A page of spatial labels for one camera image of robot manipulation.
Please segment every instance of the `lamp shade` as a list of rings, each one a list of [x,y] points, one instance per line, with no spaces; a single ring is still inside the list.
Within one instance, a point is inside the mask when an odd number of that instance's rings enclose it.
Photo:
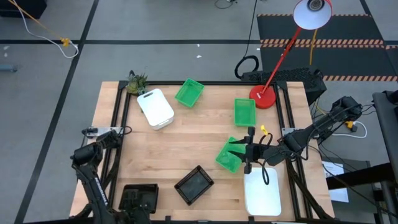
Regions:
[[[295,23],[306,30],[323,27],[332,14],[330,0],[301,0],[293,11]]]

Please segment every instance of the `orange striped tape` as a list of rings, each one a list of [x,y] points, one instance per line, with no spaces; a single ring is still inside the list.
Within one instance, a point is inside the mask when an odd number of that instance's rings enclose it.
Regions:
[[[296,44],[311,44],[311,39],[297,39]],[[264,39],[262,44],[287,44],[289,39]],[[378,39],[317,39],[315,44],[346,44],[346,45],[382,45],[383,40]]]
[[[285,47],[285,44],[262,44],[261,47]],[[309,48],[311,44],[295,44],[294,47]],[[315,48],[384,48],[384,45],[314,44]]]
[[[364,81],[364,82],[396,82],[398,76],[361,76],[361,75],[325,75],[323,81]]]
[[[386,50],[388,50],[388,49],[398,49],[398,46],[396,46],[396,45],[387,45],[386,46]]]
[[[257,14],[257,17],[261,16],[292,16],[292,14]],[[334,14],[333,16],[370,16],[368,14]]]

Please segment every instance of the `wooden table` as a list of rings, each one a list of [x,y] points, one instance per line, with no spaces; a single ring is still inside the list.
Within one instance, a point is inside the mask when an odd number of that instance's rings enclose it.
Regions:
[[[103,82],[93,119],[93,126],[109,126],[117,92],[117,82]],[[126,184],[159,185],[159,198],[152,220],[224,220],[247,221],[249,214],[244,205],[243,166],[232,174],[215,162],[219,151],[230,136],[237,139],[247,134],[247,128],[234,125],[234,99],[247,98],[251,86],[206,86],[196,105],[189,109],[178,103],[174,96],[180,86],[150,86],[160,88],[175,112],[175,120],[167,127],[154,131],[141,113],[136,97],[129,105],[127,125],[132,133],[125,136],[114,208],[117,208]],[[305,128],[312,123],[302,83],[288,83],[295,125]],[[120,123],[124,95],[121,100]],[[285,122],[287,114],[282,100]],[[279,120],[275,105],[268,110],[256,110],[258,142],[260,125],[274,135],[273,144],[280,138]],[[325,211],[334,216],[328,187],[318,152],[310,150],[309,160],[303,166],[309,191]],[[188,206],[174,189],[174,185],[197,165],[201,165],[215,184],[193,205]],[[274,167],[278,174],[282,213],[278,217],[255,217],[256,221],[294,221],[292,199],[285,162]],[[300,213],[305,217],[301,192],[298,191]],[[70,215],[78,213],[87,203],[83,187],[78,183]]]

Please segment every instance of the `yellow clip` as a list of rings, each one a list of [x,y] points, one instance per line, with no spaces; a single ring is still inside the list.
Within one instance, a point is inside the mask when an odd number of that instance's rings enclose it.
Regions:
[[[264,125],[261,125],[261,131],[264,133],[264,135],[268,135],[268,131],[266,130],[266,128],[264,127]]]
[[[68,47],[69,46],[69,38],[61,38],[61,42],[63,43],[64,47]]]
[[[351,129],[354,126],[354,122],[353,121],[346,121],[345,124],[347,125],[347,128]]]

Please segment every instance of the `red lamp base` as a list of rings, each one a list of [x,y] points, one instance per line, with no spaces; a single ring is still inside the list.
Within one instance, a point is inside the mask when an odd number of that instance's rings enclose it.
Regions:
[[[253,87],[250,91],[249,98],[254,99],[256,102],[256,108],[259,109],[268,109],[272,105],[274,105],[276,101],[276,96],[273,88],[267,88],[266,91],[261,94],[264,85],[257,85]]]

